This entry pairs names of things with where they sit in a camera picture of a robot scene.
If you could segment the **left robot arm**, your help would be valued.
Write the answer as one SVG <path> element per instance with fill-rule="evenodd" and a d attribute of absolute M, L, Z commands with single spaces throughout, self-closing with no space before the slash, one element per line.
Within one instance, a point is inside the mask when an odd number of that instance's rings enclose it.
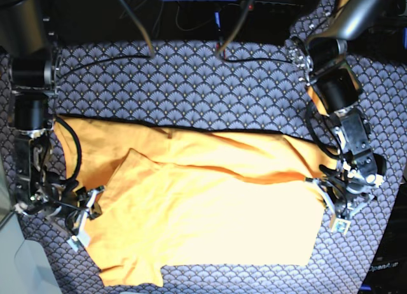
<path fill-rule="evenodd" d="M 331 231 L 345 235 L 353 217 L 365 208 L 384 180 L 386 159 L 373 152 L 369 135 L 371 127 L 356 103 L 361 89 L 356 84 L 345 55 L 348 42 L 359 37 L 371 27 L 386 7 L 395 0 L 348 0 L 333 12 L 334 19 L 326 30 L 310 34 L 305 40 L 293 37 L 288 49 L 292 63 L 305 73 L 307 86 L 321 101 L 336 151 L 331 151 L 316 135 L 312 126 L 310 101 L 306 107 L 305 123 L 314 143 L 329 158 L 336 160 L 332 169 L 320 165 L 321 179 L 311 183 L 324 199 L 332 214 Z"/>

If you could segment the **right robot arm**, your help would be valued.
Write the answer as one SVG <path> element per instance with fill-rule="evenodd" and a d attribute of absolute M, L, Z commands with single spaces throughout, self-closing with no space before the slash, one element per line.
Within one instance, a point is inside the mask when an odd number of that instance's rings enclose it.
<path fill-rule="evenodd" d="M 101 215 L 97 197 L 104 187 L 79 186 L 79 137 L 50 111 L 48 102 L 57 93 L 59 49 L 50 41 L 44 22 L 39 0 L 1 0 L 1 47 L 10 55 L 7 124 L 16 132 L 14 208 L 26 216 L 42 213 L 50 223 L 62 218 L 60 229 L 76 250 L 90 243 L 85 225 Z M 73 173 L 66 178 L 48 169 L 53 152 L 50 137 L 57 124 L 71 133 L 77 154 Z"/>

